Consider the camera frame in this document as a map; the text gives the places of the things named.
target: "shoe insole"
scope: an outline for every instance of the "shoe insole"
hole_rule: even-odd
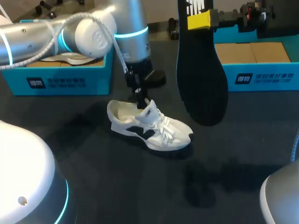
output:
[[[141,112],[142,111],[137,108],[136,104],[120,104],[117,111],[117,119],[123,123],[130,122],[134,116],[140,115]]]
[[[188,30],[187,17],[213,8],[213,0],[178,0],[179,51],[177,83],[186,110],[204,126],[222,121],[228,83],[218,59],[212,30]]]

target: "shoe laces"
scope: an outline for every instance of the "shoe laces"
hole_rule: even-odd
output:
[[[150,125],[149,128],[152,130],[159,130],[162,134],[162,142],[166,144],[169,140],[173,139],[174,131],[169,128],[170,120],[158,109],[160,118]]]

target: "brown cardboard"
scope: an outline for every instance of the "brown cardboard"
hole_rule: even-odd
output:
[[[256,63],[249,43],[219,43],[215,48],[222,64]]]
[[[281,42],[251,43],[258,63],[291,62]]]
[[[26,67],[32,68],[32,67],[60,67],[60,62],[33,62],[31,64],[28,64]]]
[[[104,61],[99,61],[99,62],[95,62],[95,63],[91,63],[91,64],[86,64],[86,65],[80,65],[83,67],[91,67],[91,66],[103,66],[104,65]],[[70,64],[66,63],[66,62],[61,62],[61,67],[72,67]]]

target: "gray table surface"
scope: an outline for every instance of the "gray table surface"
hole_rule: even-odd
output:
[[[149,95],[193,129],[189,155],[160,157],[110,132],[107,103],[130,93],[116,57],[109,96],[14,97],[0,76],[0,119],[48,143],[77,197],[78,224],[264,224],[259,189],[290,160],[299,92],[230,93],[222,123],[203,127],[178,93],[178,42],[151,46],[168,80]]]

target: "box label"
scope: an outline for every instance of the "box label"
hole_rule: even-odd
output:
[[[85,78],[47,78],[49,88],[86,88]]]
[[[293,73],[276,73],[276,74],[257,74],[254,80],[255,84],[266,83],[289,83],[293,79]]]
[[[249,84],[251,82],[252,73],[239,73],[235,84]]]
[[[26,78],[31,89],[45,89],[42,78]]]

